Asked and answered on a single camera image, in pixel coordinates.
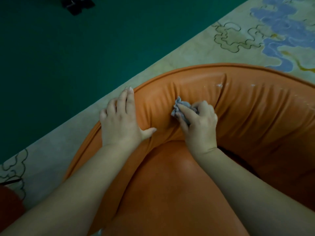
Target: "green floor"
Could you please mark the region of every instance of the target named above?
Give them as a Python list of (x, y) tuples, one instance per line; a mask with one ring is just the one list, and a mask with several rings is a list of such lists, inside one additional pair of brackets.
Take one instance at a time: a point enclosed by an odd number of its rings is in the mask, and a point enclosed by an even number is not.
[(0, 163), (246, 0), (0, 0)]

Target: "person's left hand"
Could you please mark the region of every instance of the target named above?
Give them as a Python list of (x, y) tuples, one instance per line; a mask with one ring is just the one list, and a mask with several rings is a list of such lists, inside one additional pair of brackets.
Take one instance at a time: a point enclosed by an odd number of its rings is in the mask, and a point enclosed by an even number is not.
[(128, 152), (133, 152), (157, 130), (152, 127), (143, 131), (138, 126), (135, 94), (131, 87), (125, 88), (119, 98), (110, 100), (107, 107), (100, 111), (100, 123), (103, 146), (116, 146)]

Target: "person's left arm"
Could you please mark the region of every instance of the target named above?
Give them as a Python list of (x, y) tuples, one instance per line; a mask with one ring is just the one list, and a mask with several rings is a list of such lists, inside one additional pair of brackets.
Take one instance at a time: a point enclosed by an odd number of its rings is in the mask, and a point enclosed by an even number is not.
[(132, 88), (109, 101), (100, 122), (103, 147), (1, 236), (87, 235), (104, 193), (136, 147), (156, 131), (139, 128)]

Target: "gray cloth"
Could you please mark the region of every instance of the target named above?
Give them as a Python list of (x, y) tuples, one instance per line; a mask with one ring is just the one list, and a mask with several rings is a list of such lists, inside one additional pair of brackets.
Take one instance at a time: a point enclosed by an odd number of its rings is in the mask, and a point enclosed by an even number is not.
[(175, 100), (174, 109), (173, 109), (171, 115), (172, 115), (173, 117), (176, 117), (176, 118), (177, 118), (176, 113), (179, 113), (179, 114), (181, 115), (181, 117), (185, 120), (185, 122), (186, 122), (188, 125), (190, 125), (190, 122), (188, 121), (188, 119), (185, 118), (185, 116), (183, 115), (183, 113), (179, 110), (179, 108), (178, 108), (178, 106), (177, 106), (178, 104), (182, 104), (182, 105), (184, 105), (184, 106), (190, 108), (191, 110), (193, 110), (193, 111), (194, 111), (195, 113), (197, 113), (198, 115), (199, 115), (199, 111), (198, 111), (196, 108), (193, 108), (193, 107), (190, 105), (190, 103), (185, 102), (185, 101), (182, 101), (179, 96), (178, 96), (177, 99)]

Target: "person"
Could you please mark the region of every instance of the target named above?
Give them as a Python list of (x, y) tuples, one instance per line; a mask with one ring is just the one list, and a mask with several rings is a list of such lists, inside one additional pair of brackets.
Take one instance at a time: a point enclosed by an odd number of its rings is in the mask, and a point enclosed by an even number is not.
[[(206, 101), (199, 115), (181, 105), (191, 125), (179, 118), (185, 142), (199, 166), (212, 178), (251, 235), (315, 235), (315, 213), (269, 186), (217, 147), (218, 117)], [(5, 231), (8, 235), (87, 235), (102, 197), (129, 155), (156, 128), (141, 130), (134, 91), (125, 89), (100, 112), (103, 147), (48, 198)]]

